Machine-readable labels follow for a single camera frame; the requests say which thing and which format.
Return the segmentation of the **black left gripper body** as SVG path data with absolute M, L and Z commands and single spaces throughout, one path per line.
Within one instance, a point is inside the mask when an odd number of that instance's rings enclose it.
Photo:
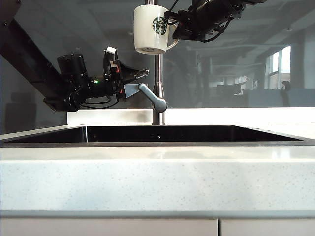
M 111 97 L 126 99 L 124 90 L 124 77 L 121 73 L 92 76 L 89 78 L 88 98 Z

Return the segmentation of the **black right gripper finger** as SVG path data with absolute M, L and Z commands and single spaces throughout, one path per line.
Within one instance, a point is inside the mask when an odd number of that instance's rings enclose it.
M 164 13 L 164 18 L 166 20 L 166 23 L 168 25 L 174 25 L 176 23 L 179 23 L 180 25 L 184 24 L 184 10 L 179 10 L 178 12 L 172 12 L 170 10 L 166 11 Z
M 184 24 L 178 24 L 173 35 L 173 39 L 194 39 L 192 29 L 187 28 Z

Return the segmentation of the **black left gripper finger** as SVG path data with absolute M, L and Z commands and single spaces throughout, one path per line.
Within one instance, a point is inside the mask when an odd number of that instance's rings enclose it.
M 120 62 L 120 75 L 122 82 L 133 82 L 140 78 L 149 76 L 148 69 L 134 69 Z

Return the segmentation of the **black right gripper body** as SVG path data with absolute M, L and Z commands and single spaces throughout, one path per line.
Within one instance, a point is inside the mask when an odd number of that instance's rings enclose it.
M 194 39 L 190 41 L 211 42 L 223 34 L 235 18 L 243 11 L 241 0 L 200 0 L 184 14 L 184 25 L 192 29 Z

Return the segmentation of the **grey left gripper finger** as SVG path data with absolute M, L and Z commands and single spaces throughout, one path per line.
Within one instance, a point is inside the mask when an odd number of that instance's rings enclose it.
M 138 84 L 125 84 L 124 85 L 124 92 L 125 98 L 129 98 L 140 91 Z

